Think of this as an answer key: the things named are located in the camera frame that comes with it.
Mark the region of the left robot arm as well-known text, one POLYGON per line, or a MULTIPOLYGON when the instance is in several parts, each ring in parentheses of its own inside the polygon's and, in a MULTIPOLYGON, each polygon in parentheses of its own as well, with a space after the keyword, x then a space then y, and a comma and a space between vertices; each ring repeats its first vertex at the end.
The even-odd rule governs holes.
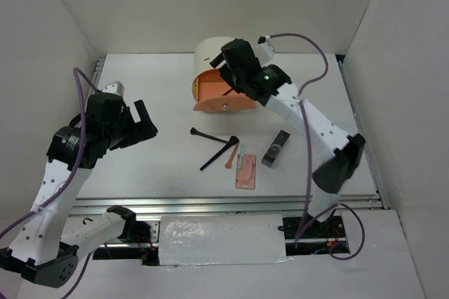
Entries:
POLYGON ((81 113, 53 136, 45 174, 32 209, 11 244, 1 250, 1 268, 24 280, 60 288, 80 259, 111 239, 149 241, 151 227, 123 206, 110 206, 81 229, 62 231, 80 189, 107 151, 152 139, 158 133, 142 100, 134 103, 139 121, 120 95, 99 92, 82 101, 81 113))

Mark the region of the black fan makeup brush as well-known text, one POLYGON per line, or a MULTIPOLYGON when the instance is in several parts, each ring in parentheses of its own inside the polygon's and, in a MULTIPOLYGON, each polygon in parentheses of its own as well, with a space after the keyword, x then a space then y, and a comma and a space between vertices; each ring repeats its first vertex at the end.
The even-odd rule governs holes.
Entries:
POLYGON ((220 149, 216 154, 214 154, 199 170, 203 171, 208 166, 210 166, 216 159, 218 159, 222 154, 224 154, 229 148, 239 143, 239 139, 236 136, 232 136, 222 149, 220 149))

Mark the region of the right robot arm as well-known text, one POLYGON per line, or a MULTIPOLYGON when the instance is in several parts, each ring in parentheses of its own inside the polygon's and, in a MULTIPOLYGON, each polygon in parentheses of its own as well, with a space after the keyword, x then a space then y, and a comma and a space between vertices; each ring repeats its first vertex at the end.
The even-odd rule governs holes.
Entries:
POLYGON ((237 93, 302 131, 307 141, 307 186, 304 212, 306 231, 320 237, 330 227, 342 187, 358 168, 366 144, 357 133, 350 135, 336 126, 304 98, 293 80, 277 65, 264 65, 272 57, 272 45, 253 48, 243 39, 232 39, 220 48, 210 66, 237 93))

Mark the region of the orange makeup spatula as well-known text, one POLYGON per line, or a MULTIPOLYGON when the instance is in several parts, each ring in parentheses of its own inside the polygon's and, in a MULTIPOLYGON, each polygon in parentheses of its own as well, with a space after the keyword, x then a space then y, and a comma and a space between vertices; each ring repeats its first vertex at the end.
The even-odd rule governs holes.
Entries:
POLYGON ((232 153, 231 153, 231 155, 230 155, 228 161, 227 161, 226 164, 224 165, 224 167, 225 167, 226 169, 230 169, 230 168, 232 167, 232 162, 233 162, 233 160, 234 160, 234 157, 235 157, 235 155, 236 155, 236 152, 237 152, 237 149, 238 149, 238 148, 239 148, 239 142, 235 144, 235 146, 234 146, 234 148, 233 148, 233 150, 232 150, 232 153))

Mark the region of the thin black makeup brush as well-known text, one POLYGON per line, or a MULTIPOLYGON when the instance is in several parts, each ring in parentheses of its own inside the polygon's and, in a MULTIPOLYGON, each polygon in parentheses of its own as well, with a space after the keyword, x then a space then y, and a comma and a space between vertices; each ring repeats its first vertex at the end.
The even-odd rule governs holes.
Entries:
POLYGON ((226 91, 225 93, 223 93, 222 95, 228 95, 229 93, 231 93, 234 89, 230 88, 228 91, 226 91))

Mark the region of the black round-head makeup brush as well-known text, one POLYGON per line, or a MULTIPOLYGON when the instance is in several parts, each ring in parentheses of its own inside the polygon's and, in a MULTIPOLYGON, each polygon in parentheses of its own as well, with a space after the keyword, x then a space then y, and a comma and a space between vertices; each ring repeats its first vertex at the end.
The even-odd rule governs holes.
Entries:
POLYGON ((217 138, 217 137, 215 137, 215 136, 205 134, 205 133, 203 133, 203 132, 201 132, 201 131, 198 131, 198 130, 197 130, 196 128, 194 128, 194 127, 192 127, 192 128, 190 129, 190 134, 191 134, 191 135, 197 135, 197 136, 200 136, 200 137, 203 137, 203 138, 207 138, 207 139, 210 139, 210 140, 214 140, 214 141, 217 141, 217 142, 221 142, 221 143, 228 143, 228 142, 229 142, 228 140, 223 140, 223 139, 221 139, 221 138, 217 138))

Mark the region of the black cosmetic box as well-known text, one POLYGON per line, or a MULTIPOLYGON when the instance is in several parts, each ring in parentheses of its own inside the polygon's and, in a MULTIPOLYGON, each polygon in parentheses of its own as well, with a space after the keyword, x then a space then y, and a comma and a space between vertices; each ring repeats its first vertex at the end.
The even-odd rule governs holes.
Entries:
POLYGON ((288 132, 280 130, 265 152, 261 163, 266 167, 271 168, 277 157, 280 155, 284 145, 287 143, 289 137, 290 134, 288 132))

